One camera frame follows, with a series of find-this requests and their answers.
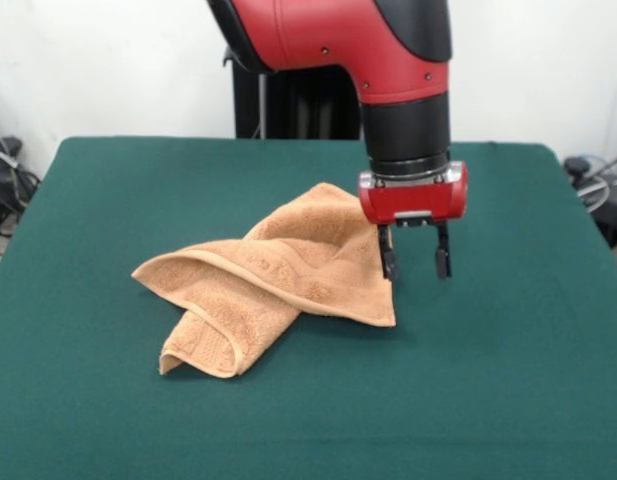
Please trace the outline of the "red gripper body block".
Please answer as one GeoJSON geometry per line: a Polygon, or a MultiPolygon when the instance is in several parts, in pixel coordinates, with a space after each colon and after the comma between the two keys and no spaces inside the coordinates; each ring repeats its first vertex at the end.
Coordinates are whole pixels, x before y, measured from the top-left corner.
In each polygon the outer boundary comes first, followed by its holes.
{"type": "Polygon", "coordinates": [[[433,175],[388,180],[371,171],[359,175],[358,195],[374,225],[440,223],[461,218],[467,206],[468,169],[451,161],[433,175]]]}

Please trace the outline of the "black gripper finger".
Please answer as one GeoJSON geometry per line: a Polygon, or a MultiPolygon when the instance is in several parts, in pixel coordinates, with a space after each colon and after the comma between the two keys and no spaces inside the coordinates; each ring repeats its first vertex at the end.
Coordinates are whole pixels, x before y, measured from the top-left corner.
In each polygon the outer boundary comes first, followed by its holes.
{"type": "Polygon", "coordinates": [[[388,281],[394,281],[398,277],[398,268],[390,228],[387,225],[378,225],[377,230],[383,276],[388,281]]]}
{"type": "Polygon", "coordinates": [[[449,231],[446,222],[436,223],[438,244],[435,250],[435,267],[439,279],[452,277],[449,231]]]}

